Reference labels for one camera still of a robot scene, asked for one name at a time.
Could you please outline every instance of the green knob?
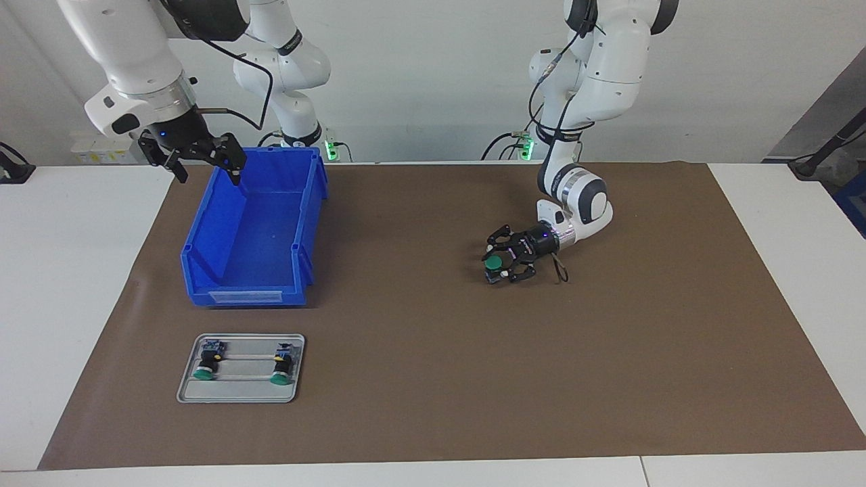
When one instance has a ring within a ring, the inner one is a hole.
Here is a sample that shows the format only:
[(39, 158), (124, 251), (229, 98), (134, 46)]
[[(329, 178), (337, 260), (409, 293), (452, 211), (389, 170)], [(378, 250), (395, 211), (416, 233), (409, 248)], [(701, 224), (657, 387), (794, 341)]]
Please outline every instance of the green knob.
[(212, 373), (209, 370), (204, 370), (202, 368), (196, 370), (196, 372), (193, 372), (192, 376), (198, 380), (213, 380), (214, 379), (214, 373)]
[(276, 384), (277, 386), (288, 386), (288, 377), (281, 373), (275, 373), (274, 375), (271, 375), (271, 384)]
[(490, 256), (488, 260), (484, 261), (484, 267), (490, 271), (497, 271), (502, 269), (502, 257), (500, 256)]

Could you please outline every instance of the black stand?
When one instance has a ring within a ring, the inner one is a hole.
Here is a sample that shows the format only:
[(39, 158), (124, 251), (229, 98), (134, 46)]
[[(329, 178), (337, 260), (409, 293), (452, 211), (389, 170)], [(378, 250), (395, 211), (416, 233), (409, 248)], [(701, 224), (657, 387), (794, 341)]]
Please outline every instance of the black stand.
[(845, 141), (850, 139), (851, 135), (854, 135), (854, 132), (856, 132), (856, 130), (863, 124), (866, 124), (866, 108), (861, 110), (859, 114), (851, 119), (851, 121), (848, 122), (839, 133), (833, 136), (832, 139), (828, 140), (827, 143), (811, 157), (811, 159), (805, 162), (788, 163), (788, 167), (791, 168), (791, 171), (795, 176), (797, 176), (797, 179), (803, 181), (809, 180), (809, 178), (815, 174), (815, 170), (818, 166), (820, 166), (820, 164), (824, 162), (830, 154), (843, 146)]
[(0, 185), (23, 185), (30, 179), (30, 174), (36, 170), (32, 164), (16, 164), (12, 159), (0, 153), (0, 167), (9, 173), (8, 178), (0, 177)]

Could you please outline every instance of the black pole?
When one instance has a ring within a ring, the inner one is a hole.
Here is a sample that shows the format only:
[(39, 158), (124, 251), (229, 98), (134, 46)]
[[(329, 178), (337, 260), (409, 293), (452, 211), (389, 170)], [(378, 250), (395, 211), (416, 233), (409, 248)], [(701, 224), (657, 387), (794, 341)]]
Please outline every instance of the black pole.
[(848, 122), (842, 130), (839, 131), (836, 135), (833, 136), (832, 139), (828, 140), (823, 147), (821, 147), (815, 155), (813, 155), (809, 160), (804, 163), (796, 163), (791, 162), (788, 166), (794, 171), (794, 174), (798, 176), (803, 176), (804, 178), (809, 178), (815, 174), (815, 170), (818, 166), (824, 162), (825, 159), (830, 157), (830, 154), (835, 152), (842, 144), (844, 144), (848, 139), (854, 135), (854, 132), (860, 127), (866, 124), (866, 108), (860, 111), (859, 114), (855, 115), (850, 122)]

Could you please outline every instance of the brown paper mat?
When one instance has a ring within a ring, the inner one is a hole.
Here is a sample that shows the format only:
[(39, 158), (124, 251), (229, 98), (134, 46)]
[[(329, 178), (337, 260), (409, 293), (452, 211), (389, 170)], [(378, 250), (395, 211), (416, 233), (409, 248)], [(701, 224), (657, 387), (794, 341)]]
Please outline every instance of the brown paper mat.
[[(41, 469), (866, 449), (705, 166), (591, 165), (611, 226), (520, 285), (488, 233), (534, 221), (534, 166), (330, 167), (304, 309), (209, 310), (173, 185)], [(181, 405), (201, 333), (302, 333), (287, 405)]]

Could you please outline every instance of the small electronic component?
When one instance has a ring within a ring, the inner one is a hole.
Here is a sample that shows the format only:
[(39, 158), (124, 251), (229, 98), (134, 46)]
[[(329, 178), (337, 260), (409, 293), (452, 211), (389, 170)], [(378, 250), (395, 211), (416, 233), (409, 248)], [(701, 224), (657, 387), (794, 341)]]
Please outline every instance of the small electronic component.
[(225, 343), (219, 340), (207, 340), (202, 345), (201, 360), (192, 376), (198, 380), (213, 380), (214, 373), (219, 370), (219, 362), (225, 355)]
[(294, 346), (290, 343), (281, 343), (274, 354), (274, 372), (271, 374), (271, 384), (277, 386), (288, 386), (292, 382), (292, 352)]

